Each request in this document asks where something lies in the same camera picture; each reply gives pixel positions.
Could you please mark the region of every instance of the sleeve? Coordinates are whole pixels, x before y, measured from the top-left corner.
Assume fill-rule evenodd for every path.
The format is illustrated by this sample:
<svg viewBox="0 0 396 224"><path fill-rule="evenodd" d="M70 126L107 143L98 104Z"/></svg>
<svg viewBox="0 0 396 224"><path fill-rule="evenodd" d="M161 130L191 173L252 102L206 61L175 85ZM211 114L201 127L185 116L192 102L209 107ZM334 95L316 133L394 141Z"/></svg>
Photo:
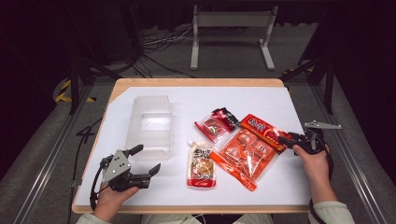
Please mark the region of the sleeve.
<svg viewBox="0 0 396 224"><path fill-rule="evenodd" d="M76 224L111 224L111 223L103 221L102 219L94 216L93 214L86 213L78 219Z"/></svg>
<svg viewBox="0 0 396 224"><path fill-rule="evenodd" d="M352 215L347 209L347 205L339 202L321 202L314 204L315 212L327 224L355 223ZM308 211L308 218L311 224L318 224L312 214Z"/></svg>

